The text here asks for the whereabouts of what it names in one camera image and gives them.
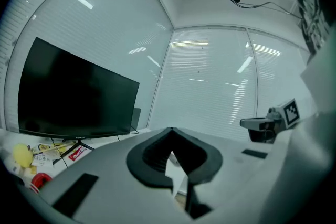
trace black monitor screen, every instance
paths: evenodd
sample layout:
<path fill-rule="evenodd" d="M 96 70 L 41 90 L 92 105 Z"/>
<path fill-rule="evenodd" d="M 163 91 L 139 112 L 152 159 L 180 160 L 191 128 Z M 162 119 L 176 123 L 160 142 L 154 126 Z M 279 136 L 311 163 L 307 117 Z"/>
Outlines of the black monitor screen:
<path fill-rule="evenodd" d="M 36 38 L 22 72 L 22 133 L 104 137 L 130 132 L 139 83 Z"/>

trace red object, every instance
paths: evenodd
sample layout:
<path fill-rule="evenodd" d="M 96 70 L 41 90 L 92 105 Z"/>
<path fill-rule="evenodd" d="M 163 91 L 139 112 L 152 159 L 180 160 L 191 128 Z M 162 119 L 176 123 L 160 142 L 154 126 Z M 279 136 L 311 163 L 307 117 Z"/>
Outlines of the red object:
<path fill-rule="evenodd" d="M 74 153 L 72 153 L 71 155 L 69 155 L 69 158 L 73 161 L 76 160 L 76 158 L 78 158 L 80 156 L 80 154 L 82 154 L 85 150 L 87 150 L 85 147 L 80 147 L 79 149 L 77 149 Z"/>
<path fill-rule="evenodd" d="M 36 188 L 41 189 L 45 183 L 52 181 L 52 178 L 45 174 L 45 173 L 38 173 L 36 174 L 31 181 L 31 184 L 33 184 Z"/>

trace white desk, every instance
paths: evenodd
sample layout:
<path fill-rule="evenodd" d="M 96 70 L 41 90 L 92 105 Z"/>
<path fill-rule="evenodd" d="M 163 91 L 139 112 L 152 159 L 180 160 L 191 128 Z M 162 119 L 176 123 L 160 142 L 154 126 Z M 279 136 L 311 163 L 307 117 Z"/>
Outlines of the white desk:
<path fill-rule="evenodd" d="M 138 130 L 139 134 L 136 134 L 136 132 L 131 132 L 131 134 L 119 135 L 118 137 L 119 137 L 119 140 L 125 140 L 128 138 L 134 137 L 136 135 L 140 135 L 142 133 L 146 133 L 150 131 L 151 130 L 149 129 L 141 129 L 141 130 Z M 110 143 L 118 142 L 119 140 L 116 136 L 111 136 L 111 137 L 104 137 L 104 138 L 85 139 L 83 140 L 83 143 L 93 148 L 99 148 L 101 146 L 104 146 Z M 14 132 L 5 131 L 5 130 L 0 129 L 0 157 L 2 161 L 5 161 L 5 166 L 7 167 L 7 169 L 10 169 L 9 166 L 13 165 L 14 163 L 14 160 L 12 157 L 12 151 L 13 151 L 13 147 L 18 143 L 22 143 L 22 144 L 30 145 L 30 147 L 34 147 L 38 144 L 46 144 L 46 143 L 52 144 L 52 141 L 50 138 L 14 133 Z M 83 158 L 90 152 L 91 152 L 90 150 L 83 152 L 76 159 L 76 161 Z M 66 162 L 68 167 L 74 163 L 70 158 L 68 158 L 68 155 L 64 157 L 64 161 Z M 37 166 L 37 173 L 46 173 L 52 178 L 54 178 L 55 176 L 60 174 L 62 171 L 64 171 L 67 168 L 67 166 L 62 160 L 59 160 L 53 167 Z M 31 173 L 30 168 L 24 169 L 23 172 L 19 175 L 19 177 L 24 181 L 26 187 L 29 187 L 30 182 L 34 176 L 35 174 Z M 172 162 L 168 160 L 167 167 L 166 167 L 166 176 L 173 179 L 173 184 L 174 184 L 173 196 L 175 196 L 186 175 L 180 166 L 175 166 Z"/>

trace monitor stand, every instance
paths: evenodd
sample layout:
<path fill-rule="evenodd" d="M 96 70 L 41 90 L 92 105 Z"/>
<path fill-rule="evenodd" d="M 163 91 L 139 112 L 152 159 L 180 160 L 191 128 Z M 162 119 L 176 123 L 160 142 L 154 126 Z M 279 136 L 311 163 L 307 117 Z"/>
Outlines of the monitor stand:
<path fill-rule="evenodd" d="M 59 160 L 63 159 L 65 156 L 67 156 L 71 151 L 73 151 L 76 147 L 78 146 L 83 146 L 83 147 L 86 147 L 87 149 L 89 150 L 94 150 L 93 147 L 90 147 L 86 144 L 84 144 L 81 139 L 78 139 L 77 140 L 77 143 L 75 145 L 73 145 L 71 148 L 69 148 L 67 151 L 65 151 L 63 154 L 61 154 L 61 157 L 59 159 L 55 159 L 53 160 L 52 164 L 54 165 L 55 163 L 57 163 Z"/>

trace monitor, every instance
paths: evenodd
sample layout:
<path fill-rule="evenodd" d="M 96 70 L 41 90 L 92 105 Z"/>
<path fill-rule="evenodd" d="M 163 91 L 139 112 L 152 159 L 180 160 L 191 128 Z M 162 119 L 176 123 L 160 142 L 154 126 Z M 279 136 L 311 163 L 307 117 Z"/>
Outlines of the monitor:
<path fill-rule="evenodd" d="M 139 83 L 36 38 L 18 96 L 21 133 L 64 139 L 127 134 Z"/>

